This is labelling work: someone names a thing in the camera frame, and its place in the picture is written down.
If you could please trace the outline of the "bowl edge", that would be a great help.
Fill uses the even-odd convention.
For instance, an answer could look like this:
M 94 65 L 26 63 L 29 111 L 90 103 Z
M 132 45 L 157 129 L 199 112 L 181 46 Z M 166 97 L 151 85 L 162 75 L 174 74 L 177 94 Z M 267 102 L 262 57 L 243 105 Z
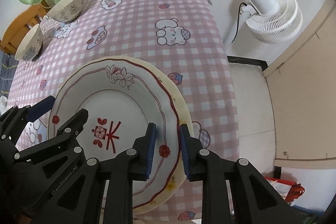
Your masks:
M 40 24 L 29 30 L 21 41 L 16 53 L 16 61 L 32 61 L 39 53 L 43 44 L 43 33 Z

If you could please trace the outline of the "red object on floor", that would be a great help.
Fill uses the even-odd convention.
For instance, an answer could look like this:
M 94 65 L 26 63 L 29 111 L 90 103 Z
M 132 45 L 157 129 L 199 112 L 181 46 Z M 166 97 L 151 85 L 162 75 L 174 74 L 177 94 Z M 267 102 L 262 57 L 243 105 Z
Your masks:
M 294 181 L 265 177 L 278 194 L 290 205 L 305 193 L 305 188 Z

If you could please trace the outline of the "grey plaid cloth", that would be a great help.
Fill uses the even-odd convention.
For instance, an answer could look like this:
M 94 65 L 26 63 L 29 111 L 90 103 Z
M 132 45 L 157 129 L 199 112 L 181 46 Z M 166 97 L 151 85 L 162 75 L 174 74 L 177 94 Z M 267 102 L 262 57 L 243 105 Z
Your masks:
M 1 78 L 0 88 L 1 96 L 8 97 L 11 84 L 14 79 L 19 61 L 16 61 L 14 55 L 1 52 Z

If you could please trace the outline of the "wooden chair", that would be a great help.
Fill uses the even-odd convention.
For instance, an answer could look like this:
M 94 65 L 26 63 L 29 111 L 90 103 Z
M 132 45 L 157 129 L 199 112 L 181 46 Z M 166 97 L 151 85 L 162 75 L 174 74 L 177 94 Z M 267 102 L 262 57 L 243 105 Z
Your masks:
M 7 28 L 1 40 L 1 51 L 14 55 L 25 37 L 34 25 L 39 24 L 50 8 L 41 4 L 30 6 L 26 11 L 18 15 Z

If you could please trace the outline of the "middle floral ceramic bowl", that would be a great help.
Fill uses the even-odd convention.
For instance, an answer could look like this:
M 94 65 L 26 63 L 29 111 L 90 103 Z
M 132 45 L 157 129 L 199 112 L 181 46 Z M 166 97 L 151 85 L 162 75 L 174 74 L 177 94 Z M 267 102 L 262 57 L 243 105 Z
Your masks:
M 70 22 L 77 18 L 84 7 L 84 0 L 60 0 L 47 16 L 57 22 Z

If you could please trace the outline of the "beige door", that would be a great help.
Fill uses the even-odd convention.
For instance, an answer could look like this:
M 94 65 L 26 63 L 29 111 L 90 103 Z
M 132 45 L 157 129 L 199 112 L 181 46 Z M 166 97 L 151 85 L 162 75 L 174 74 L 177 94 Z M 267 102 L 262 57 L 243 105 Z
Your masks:
M 335 0 L 263 72 L 273 107 L 276 166 L 335 168 Z

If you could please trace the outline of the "white floor fan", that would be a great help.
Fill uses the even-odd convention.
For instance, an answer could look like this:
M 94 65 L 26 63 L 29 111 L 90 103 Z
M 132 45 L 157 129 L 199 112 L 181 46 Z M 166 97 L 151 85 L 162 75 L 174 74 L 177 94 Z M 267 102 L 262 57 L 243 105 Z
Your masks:
M 297 0 L 245 0 L 239 5 L 235 35 L 224 41 L 224 48 L 235 41 L 243 25 L 258 41 L 276 44 L 294 38 L 302 24 Z

